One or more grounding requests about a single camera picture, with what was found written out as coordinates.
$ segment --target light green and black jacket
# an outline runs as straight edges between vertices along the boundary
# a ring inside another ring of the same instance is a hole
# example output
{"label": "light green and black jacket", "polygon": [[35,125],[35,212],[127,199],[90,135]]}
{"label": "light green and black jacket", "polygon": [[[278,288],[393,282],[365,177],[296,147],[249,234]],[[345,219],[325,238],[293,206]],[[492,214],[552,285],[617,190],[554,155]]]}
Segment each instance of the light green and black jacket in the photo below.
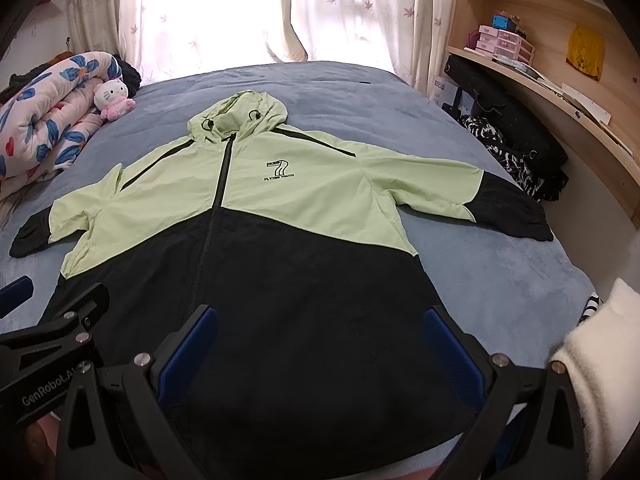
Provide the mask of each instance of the light green and black jacket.
{"label": "light green and black jacket", "polygon": [[176,416],[213,478],[334,478],[462,431],[422,337],[440,303],[396,210],[551,240],[511,182],[302,132],[267,94],[233,95],[189,134],[32,217],[12,254],[81,230],[44,314],[95,282],[105,364],[155,349],[201,303],[220,335]]}

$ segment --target jacket hood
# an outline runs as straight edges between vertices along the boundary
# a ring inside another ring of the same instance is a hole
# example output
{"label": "jacket hood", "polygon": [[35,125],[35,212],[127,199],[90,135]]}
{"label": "jacket hood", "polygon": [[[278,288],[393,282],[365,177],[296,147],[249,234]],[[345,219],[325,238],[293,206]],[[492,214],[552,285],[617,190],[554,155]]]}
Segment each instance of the jacket hood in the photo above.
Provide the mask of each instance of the jacket hood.
{"label": "jacket hood", "polygon": [[245,90],[218,101],[190,119],[187,129],[199,142],[219,144],[232,133],[236,139],[273,130],[287,120],[287,109],[266,92]]}

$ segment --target yellow cloth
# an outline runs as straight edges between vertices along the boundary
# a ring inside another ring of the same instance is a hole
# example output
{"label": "yellow cloth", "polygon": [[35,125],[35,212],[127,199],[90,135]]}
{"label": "yellow cloth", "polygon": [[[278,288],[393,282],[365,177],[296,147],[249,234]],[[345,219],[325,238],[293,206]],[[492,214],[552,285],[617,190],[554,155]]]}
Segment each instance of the yellow cloth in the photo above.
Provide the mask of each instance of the yellow cloth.
{"label": "yellow cloth", "polygon": [[604,62],[604,38],[597,32],[576,25],[569,38],[566,62],[600,81]]}

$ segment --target white curtain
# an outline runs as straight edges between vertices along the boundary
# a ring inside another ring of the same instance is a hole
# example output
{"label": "white curtain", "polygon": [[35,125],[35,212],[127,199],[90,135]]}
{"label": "white curtain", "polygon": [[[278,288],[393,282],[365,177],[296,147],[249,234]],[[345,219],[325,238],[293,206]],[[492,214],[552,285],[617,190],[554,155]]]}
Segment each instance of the white curtain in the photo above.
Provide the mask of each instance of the white curtain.
{"label": "white curtain", "polygon": [[429,62],[428,97],[436,91],[435,78],[440,75],[447,60],[447,40],[449,23],[453,12],[453,0],[433,0],[433,35],[431,38],[431,59]]}
{"label": "white curtain", "polygon": [[432,6],[433,0],[291,0],[291,23],[309,60],[375,66],[426,92]]}
{"label": "white curtain", "polygon": [[122,0],[123,59],[143,84],[275,62],[267,38],[282,30],[279,9],[279,0]]}
{"label": "white curtain", "polygon": [[66,0],[71,49],[117,54],[120,0]]}
{"label": "white curtain", "polygon": [[308,59],[388,70],[426,94],[428,79],[440,71],[435,64],[442,65],[451,3],[121,0],[120,51],[140,70],[143,84]]}

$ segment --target bookshelf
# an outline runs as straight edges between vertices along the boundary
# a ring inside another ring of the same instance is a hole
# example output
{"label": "bookshelf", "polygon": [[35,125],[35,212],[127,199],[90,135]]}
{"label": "bookshelf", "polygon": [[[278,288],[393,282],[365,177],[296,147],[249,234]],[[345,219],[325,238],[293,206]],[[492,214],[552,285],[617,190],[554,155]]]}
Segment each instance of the bookshelf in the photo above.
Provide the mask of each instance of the bookshelf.
{"label": "bookshelf", "polygon": [[[532,108],[545,126],[596,173],[636,227],[640,227],[640,57],[609,10],[594,0],[454,0],[449,52],[477,62]],[[505,11],[520,18],[536,47],[533,67],[558,86],[566,83],[611,113],[609,126],[633,151],[630,156],[603,130],[562,98],[524,76],[464,51],[470,32]],[[565,62],[569,36],[580,24],[605,39],[599,82]]]}

